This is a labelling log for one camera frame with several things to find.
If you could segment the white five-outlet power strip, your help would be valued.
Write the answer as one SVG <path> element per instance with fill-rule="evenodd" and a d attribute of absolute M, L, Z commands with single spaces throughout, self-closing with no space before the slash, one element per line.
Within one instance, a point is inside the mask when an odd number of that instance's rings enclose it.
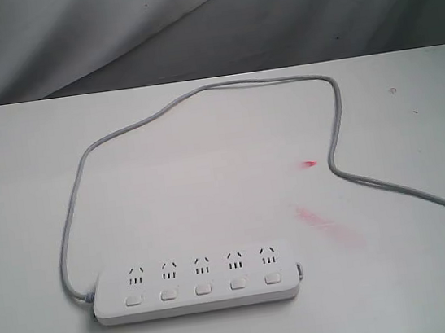
<path fill-rule="evenodd" d="M 303 267 L 285 241 L 116 262 L 100 272 L 94 314 L 104 326 L 293 299 Z"/>

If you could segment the grey backdrop cloth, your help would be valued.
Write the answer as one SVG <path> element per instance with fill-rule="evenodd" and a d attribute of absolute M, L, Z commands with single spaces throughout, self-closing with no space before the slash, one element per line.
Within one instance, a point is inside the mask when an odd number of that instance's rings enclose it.
<path fill-rule="evenodd" d="M 445 0 L 0 0 L 0 104 L 445 44 Z"/>

